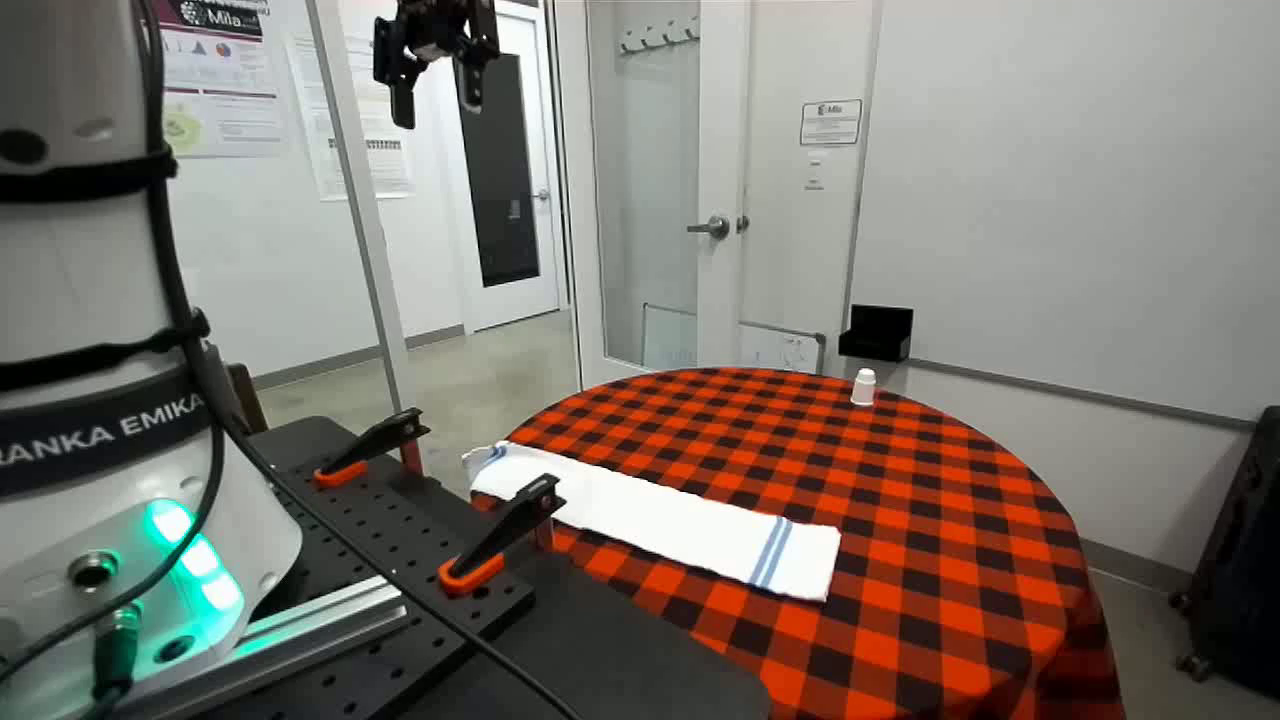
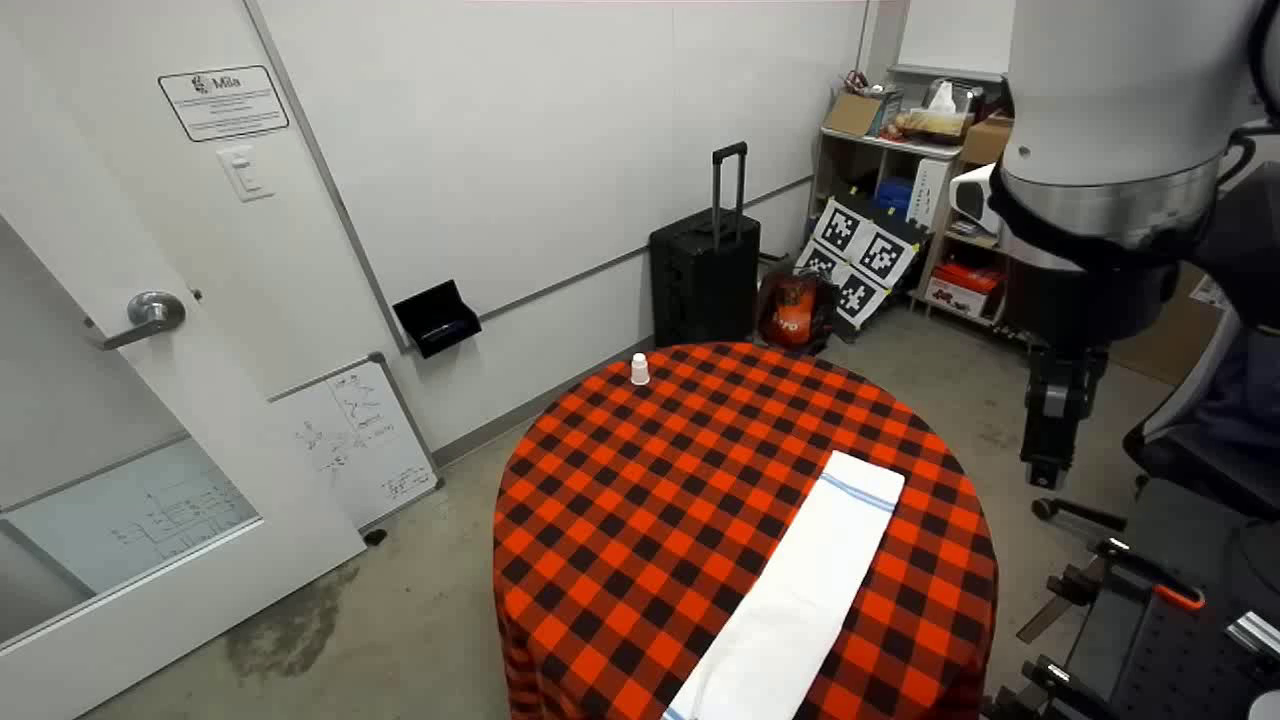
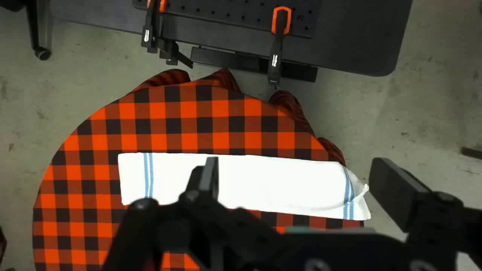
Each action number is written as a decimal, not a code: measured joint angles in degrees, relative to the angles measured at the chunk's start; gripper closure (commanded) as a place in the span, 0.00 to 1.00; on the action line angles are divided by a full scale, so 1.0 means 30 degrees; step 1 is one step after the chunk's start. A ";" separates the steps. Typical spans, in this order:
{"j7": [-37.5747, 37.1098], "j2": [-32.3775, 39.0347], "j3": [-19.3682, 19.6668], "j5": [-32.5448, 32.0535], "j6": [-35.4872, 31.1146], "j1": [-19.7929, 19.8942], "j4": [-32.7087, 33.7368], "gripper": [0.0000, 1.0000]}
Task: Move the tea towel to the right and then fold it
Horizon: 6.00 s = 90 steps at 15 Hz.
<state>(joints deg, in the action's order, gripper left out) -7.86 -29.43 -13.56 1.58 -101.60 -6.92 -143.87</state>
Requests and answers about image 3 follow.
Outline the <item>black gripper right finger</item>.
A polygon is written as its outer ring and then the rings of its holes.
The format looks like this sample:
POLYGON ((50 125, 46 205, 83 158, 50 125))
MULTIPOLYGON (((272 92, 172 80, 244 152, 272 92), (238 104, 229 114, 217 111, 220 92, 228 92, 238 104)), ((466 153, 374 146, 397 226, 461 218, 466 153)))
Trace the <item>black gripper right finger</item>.
POLYGON ((421 179, 389 158, 373 159, 369 188, 403 232, 410 230, 419 203, 431 194, 431 190, 421 179))

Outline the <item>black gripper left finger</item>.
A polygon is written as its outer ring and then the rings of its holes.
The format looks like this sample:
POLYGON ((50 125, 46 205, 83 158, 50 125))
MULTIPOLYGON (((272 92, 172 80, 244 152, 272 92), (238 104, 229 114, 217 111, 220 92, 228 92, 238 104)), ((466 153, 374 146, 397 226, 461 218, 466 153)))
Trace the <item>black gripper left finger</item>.
POLYGON ((204 166, 196 166, 192 170, 183 200, 195 202, 199 197, 219 200, 219 158, 208 156, 204 166))

